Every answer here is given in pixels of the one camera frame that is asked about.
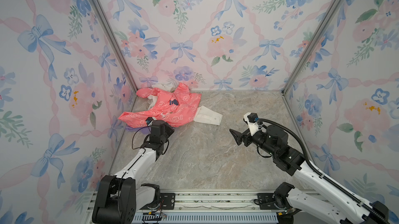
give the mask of stone-patterned surface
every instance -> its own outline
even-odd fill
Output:
[[[237,146],[229,129],[245,131],[242,121],[247,112],[271,119],[294,131],[280,92],[200,92],[200,106],[223,114],[220,126],[191,122],[175,128],[167,153],[160,156],[140,180],[163,189],[276,189],[282,182],[309,188],[276,167],[271,158],[257,154],[255,145]],[[146,99],[138,98],[133,111],[146,110]],[[115,173],[136,154],[132,150],[133,133],[125,132],[115,164]],[[133,147],[139,147],[145,135],[136,134]],[[290,137],[288,144],[300,150]]]

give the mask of pink garment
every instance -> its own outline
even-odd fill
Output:
[[[141,88],[137,96],[158,96],[154,107],[145,112],[124,112],[119,117],[132,128],[147,126],[147,117],[168,122],[172,127],[179,127],[193,121],[197,112],[201,94],[190,93],[187,85],[180,83],[174,92],[167,92],[159,88]]]

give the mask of metal corner post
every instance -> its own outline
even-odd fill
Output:
[[[119,47],[118,42],[112,32],[111,25],[109,24],[108,19],[105,16],[105,11],[101,6],[100,1],[99,0],[89,0],[89,1],[92,4],[92,7],[97,14],[97,17],[98,17],[99,22],[105,32],[105,35],[110,40],[110,45],[112,47],[112,50],[114,51],[115,56],[117,57],[119,63],[121,64],[122,70],[126,74],[126,77],[127,77],[127,80],[129,82],[130,86],[133,88],[133,90],[135,92],[137,92],[137,86],[134,83],[132,73],[129,70],[127,62],[124,59],[124,56],[122,54],[122,50]]]
[[[302,71],[302,68],[308,61],[310,55],[312,54],[313,50],[317,46],[317,43],[322,38],[323,34],[326,32],[328,26],[330,25],[330,23],[332,21],[332,18],[338,12],[339,7],[342,5],[343,2],[344,2],[344,0],[333,0],[332,3],[330,4],[330,6],[328,7],[328,9],[326,11],[326,16],[322,19],[321,23],[316,28],[316,31],[314,32],[313,37],[311,38],[308,47],[304,50],[302,57],[298,61],[297,65],[295,66],[294,70],[292,71],[291,76],[289,77],[287,83],[285,84],[285,86],[282,90],[284,96],[291,89],[291,87],[294,84],[295,80],[297,79],[298,75]]]

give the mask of pile of clothes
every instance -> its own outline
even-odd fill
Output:
[[[191,121],[220,125],[222,114],[214,112],[204,106],[198,107],[201,94],[190,93],[187,85],[180,83],[173,92],[171,87],[158,86],[155,88],[141,88],[136,95],[152,100],[153,105],[144,112],[124,112],[119,117],[132,128],[147,126],[146,119],[153,117],[163,120],[172,127],[179,127]]]

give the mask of floral wallpaper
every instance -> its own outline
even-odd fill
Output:
[[[0,223],[80,223],[134,92],[88,0],[0,4]]]
[[[398,35],[398,0],[345,0],[286,95],[317,165],[385,203],[392,223],[399,223]]]
[[[332,2],[99,1],[138,88],[193,90],[282,89]]]

